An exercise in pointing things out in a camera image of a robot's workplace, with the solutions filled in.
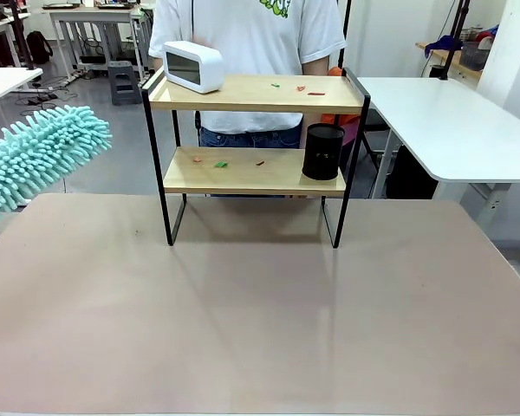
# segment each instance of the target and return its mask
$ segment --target gray stool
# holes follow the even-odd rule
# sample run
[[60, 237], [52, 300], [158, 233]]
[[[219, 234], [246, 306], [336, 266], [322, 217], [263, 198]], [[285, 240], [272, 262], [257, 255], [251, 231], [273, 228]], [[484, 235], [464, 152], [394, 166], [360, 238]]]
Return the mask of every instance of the gray stool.
[[[123, 104], [140, 104], [139, 84], [133, 71], [133, 65], [129, 61], [111, 61], [107, 65], [107, 78], [110, 81], [112, 91], [112, 104], [121, 106]], [[129, 83], [118, 83], [119, 79]]]

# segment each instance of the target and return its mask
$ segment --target shirt sleeve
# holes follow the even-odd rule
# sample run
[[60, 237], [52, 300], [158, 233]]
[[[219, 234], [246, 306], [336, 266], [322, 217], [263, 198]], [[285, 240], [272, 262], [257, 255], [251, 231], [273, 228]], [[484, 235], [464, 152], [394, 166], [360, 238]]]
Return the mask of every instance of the shirt sleeve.
[[182, 41], [181, 19], [177, 0], [156, 0], [153, 34], [148, 54], [155, 58], [163, 56], [164, 43]]
[[317, 61], [345, 48], [342, 28], [335, 0], [304, 0], [299, 38], [301, 63]]

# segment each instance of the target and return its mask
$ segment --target two-tier shelf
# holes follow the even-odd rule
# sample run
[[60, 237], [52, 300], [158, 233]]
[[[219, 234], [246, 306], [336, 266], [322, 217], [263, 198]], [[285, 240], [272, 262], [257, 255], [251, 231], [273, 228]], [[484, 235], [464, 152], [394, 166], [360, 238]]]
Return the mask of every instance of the two-tier shelf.
[[[298, 86], [306, 88], [297, 91]], [[325, 95], [309, 95], [309, 92], [323, 92]], [[361, 134], [370, 97], [350, 71], [343, 70], [342, 76], [227, 75], [224, 86], [210, 94], [194, 93], [173, 84], [166, 79], [163, 71], [159, 71], [143, 87], [142, 96], [169, 245], [174, 244], [177, 236], [186, 207], [186, 195], [205, 193], [320, 198], [331, 241], [335, 248], [339, 246], [360, 152], [360, 138], [354, 143], [346, 181], [341, 172], [333, 180], [313, 180], [302, 174], [302, 149], [181, 147], [177, 111], [360, 114], [358, 131]], [[159, 161], [152, 110], [172, 111], [177, 148], [165, 176]], [[339, 117], [335, 118], [335, 123], [338, 123]], [[214, 167], [221, 160], [229, 165], [225, 168]], [[167, 210], [167, 193], [183, 195], [173, 229]], [[331, 225], [326, 198], [342, 198], [336, 229]]]

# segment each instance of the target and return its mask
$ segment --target green graphic print on shirt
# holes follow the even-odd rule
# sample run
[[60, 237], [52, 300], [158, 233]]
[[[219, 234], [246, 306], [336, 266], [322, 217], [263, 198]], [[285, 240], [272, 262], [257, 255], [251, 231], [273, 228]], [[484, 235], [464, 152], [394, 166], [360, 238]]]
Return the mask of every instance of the green graphic print on shirt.
[[289, 17], [291, 0], [260, 0], [260, 3], [266, 6], [266, 9], [273, 11], [276, 16]]

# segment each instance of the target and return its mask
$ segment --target teal microfiber duster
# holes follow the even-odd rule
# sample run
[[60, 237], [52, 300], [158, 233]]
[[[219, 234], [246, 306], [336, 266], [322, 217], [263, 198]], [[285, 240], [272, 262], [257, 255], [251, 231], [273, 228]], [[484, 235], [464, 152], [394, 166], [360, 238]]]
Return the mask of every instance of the teal microfiber duster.
[[26, 199], [65, 178], [109, 149], [109, 125], [90, 107], [55, 108], [27, 116], [3, 128], [0, 139], [0, 213], [14, 211]]

